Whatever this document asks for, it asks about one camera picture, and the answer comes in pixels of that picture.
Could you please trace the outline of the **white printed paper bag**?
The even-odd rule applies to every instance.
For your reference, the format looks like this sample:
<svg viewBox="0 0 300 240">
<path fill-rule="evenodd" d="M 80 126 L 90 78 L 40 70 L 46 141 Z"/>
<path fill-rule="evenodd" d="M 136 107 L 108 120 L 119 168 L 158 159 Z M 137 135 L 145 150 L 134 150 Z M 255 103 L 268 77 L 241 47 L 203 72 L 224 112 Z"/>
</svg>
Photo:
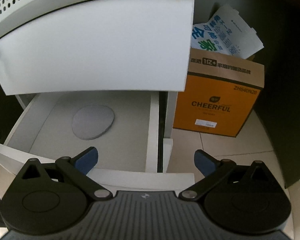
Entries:
<svg viewBox="0 0 300 240">
<path fill-rule="evenodd" d="M 227 4 L 208 22 L 193 25 L 191 47 L 240 59 L 247 59 L 264 48 L 256 31 Z"/>
</svg>

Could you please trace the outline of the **white drawer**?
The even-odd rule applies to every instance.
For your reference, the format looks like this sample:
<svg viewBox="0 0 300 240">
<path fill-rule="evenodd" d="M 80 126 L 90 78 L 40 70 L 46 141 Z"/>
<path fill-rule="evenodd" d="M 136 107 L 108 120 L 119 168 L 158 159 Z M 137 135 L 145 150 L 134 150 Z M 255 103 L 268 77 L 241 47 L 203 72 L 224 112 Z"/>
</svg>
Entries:
<svg viewBox="0 0 300 240">
<path fill-rule="evenodd" d="M 158 92 L 43 93 L 0 144 L 0 165 L 17 174 L 28 159 L 51 163 L 95 147 L 88 177 L 111 192 L 180 192 L 194 176 L 167 173 L 173 141 L 165 124 Z"/>
</svg>

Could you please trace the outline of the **grey round coaster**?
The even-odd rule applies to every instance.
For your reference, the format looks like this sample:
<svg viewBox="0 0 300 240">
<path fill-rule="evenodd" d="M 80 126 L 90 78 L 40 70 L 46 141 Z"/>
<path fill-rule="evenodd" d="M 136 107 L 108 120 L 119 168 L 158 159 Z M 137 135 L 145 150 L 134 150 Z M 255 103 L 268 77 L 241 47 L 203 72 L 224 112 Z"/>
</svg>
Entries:
<svg viewBox="0 0 300 240">
<path fill-rule="evenodd" d="M 111 128 L 114 111 L 104 105 L 88 105 L 76 112 L 72 120 L 72 131 L 81 140 L 99 138 Z"/>
</svg>

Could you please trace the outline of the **orange cardboard box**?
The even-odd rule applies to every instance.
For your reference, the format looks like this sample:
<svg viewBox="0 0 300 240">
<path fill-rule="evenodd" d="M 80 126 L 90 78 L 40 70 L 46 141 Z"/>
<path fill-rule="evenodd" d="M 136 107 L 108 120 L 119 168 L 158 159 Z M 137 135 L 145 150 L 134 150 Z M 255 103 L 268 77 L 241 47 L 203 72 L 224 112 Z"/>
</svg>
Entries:
<svg viewBox="0 0 300 240">
<path fill-rule="evenodd" d="M 263 65 L 192 48 L 173 127 L 236 137 L 263 88 Z"/>
</svg>

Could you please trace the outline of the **white drawer cabinet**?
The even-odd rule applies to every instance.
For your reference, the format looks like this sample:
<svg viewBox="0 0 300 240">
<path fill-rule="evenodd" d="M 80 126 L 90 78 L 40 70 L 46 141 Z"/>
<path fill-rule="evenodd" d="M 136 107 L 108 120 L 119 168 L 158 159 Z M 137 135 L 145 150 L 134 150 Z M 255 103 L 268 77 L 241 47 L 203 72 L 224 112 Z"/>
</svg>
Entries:
<svg viewBox="0 0 300 240">
<path fill-rule="evenodd" d="M 7 96 L 158 92 L 171 138 L 185 88 L 194 0 L 34 0 L 0 23 Z"/>
</svg>

